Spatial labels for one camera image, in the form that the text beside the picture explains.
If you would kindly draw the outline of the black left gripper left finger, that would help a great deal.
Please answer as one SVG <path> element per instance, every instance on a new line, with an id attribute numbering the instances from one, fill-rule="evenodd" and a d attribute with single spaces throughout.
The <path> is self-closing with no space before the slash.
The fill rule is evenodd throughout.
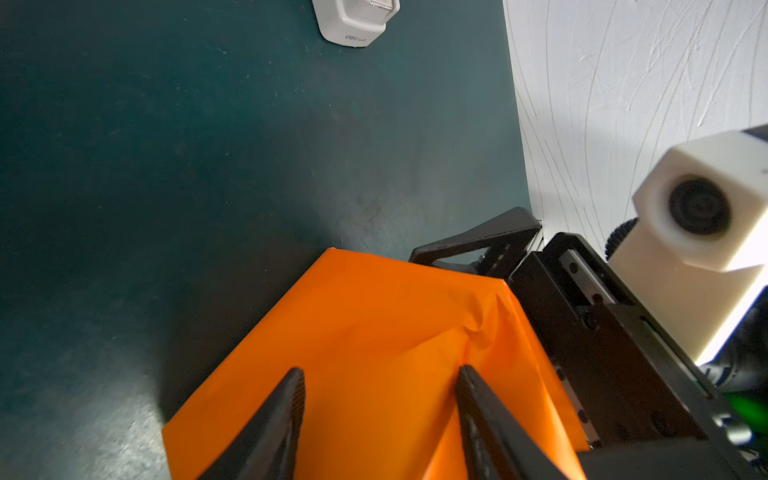
<path id="1" fill-rule="evenodd" d="M 292 479 L 305 402 L 304 372 L 292 368 L 201 477 Z"/>

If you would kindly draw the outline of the orange wrapping paper sheet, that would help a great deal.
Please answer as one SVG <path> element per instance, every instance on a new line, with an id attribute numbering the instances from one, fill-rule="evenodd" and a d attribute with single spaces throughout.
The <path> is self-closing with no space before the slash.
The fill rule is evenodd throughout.
<path id="1" fill-rule="evenodd" d="M 472 366 L 570 479 L 578 417 L 518 299 L 481 277 L 329 249 L 162 431 L 170 474 L 213 465 L 292 368 L 299 479 L 463 479 L 454 385 Z"/>

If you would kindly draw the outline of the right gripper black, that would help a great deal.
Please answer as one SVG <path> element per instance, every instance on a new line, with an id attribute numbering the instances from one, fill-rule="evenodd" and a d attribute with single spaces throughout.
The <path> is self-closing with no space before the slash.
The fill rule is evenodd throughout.
<path id="1" fill-rule="evenodd" d="M 566 233 L 529 248 L 540 231 L 516 207 L 409 262 L 507 280 L 576 401 L 588 478 L 765 478 L 747 423 L 600 255 Z"/>

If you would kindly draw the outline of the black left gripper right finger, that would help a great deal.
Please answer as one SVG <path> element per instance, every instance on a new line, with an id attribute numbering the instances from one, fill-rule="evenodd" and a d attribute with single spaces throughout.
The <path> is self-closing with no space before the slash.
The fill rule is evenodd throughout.
<path id="1" fill-rule="evenodd" d="M 459 369 L 454 392 L 470 479 L 563 479 L 470 365 Z"/>

